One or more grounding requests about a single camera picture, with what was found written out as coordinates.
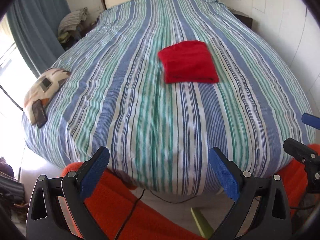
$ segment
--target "blue gripper pad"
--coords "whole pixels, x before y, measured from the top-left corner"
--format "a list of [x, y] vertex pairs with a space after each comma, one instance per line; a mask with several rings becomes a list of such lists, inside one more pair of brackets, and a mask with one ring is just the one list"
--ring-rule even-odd
[[79, 196], [82, 201], [90, 197], [97, 186], [103, 172], [109, 163], [109, 150], [105, 147], [100, 147], [99, 150], [92, 156], [87, 165], [90, 169], [86, 171], [82, 180], [80, 181]]
[[212, 148], [209, 152], [209, 162], [227, 196], [229, 198], [232, 198], [233, 201], [236, 202], [240, 196], [239, 182], [237, 181], [237, 179], [235, 179], [235, 177], [227, 167], [229, 166], [228, 162], [230, 161], [224, 156], [219, 148], [215, 147]]
[[320, 118], [311, 114], [304, 113], [301, 117], [304, 124], [320, 130]]

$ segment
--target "white wall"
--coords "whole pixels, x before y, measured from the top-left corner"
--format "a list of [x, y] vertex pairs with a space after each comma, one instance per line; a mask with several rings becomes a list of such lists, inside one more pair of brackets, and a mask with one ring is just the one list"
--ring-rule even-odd
[[[102, 11], [100, 0], [67, 0], [71, 10], [88, 7], [90, 20]], [[253, 30], [287, 63], [320, 115], [320, 29], [301, 0], [221, 0], [254, 19]]]

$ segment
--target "bed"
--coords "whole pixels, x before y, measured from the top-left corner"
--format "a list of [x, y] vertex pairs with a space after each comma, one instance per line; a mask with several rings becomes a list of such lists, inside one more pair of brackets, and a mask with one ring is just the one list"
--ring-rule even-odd
[[[199, 40], [220, 82], [165, 84], [161, 49]], [[122, 180], [159, 192], [197, 195], [221, 188], [212, 147], [241, 170], [268, 177], [289, 163], [282, 143], [312, 143], [301, 122], [309, 103], [278, 54], [218, 0], [129, 0], [53, 67], [71, 71], [38, 129], [23, 116], [26, 144], [58, 167], [100, 146]]]

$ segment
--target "tiled floor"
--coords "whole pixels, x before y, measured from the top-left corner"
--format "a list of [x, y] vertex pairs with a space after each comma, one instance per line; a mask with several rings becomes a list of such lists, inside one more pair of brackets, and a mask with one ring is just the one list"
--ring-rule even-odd
[[[55, 178], [59, 177], [61, 172], [61, 169], [51, 165], [43, 158], [26, 148], [23, 155], [20, 175], [20, 182], [25, 186], [26, 199], [29, 200], [31, 198], [38, 176], [45, 174], [48, 178]], [[137, 197], [139, 197], [141, 193], [141, 188], [133, 191], [133, 194]], [[171, 202], [181, 202], [189, 198], [189, 196], [176, 196], [163, 193], [155, 194]], [[195, 234], [199, 234], [199, 231], [191, 215], [191, 207], [200, 208], [202, 214], [206, 217], [213, 229], [216, 229], [233, 204], [233, 201], [223, 193], [220, 195], [204, 194], [182, 204], [170, 204], [153, 196], [150, 191], [146, 190], [141, 200], [173, 223]], [[257, 205], [257, 201], [252, 203], [252, 209], [247, 216], [243, 228], [240, 230], [241, 234], [243, 234], [249, 227]]]

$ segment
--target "folded red shirt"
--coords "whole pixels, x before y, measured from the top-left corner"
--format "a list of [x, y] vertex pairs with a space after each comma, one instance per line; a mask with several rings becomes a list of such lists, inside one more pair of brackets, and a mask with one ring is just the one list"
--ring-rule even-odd
[[217, 83], [219, 77], [207, 45], [201, 41], [183, 41], [158, 52], [164, 65], [164, 81]]

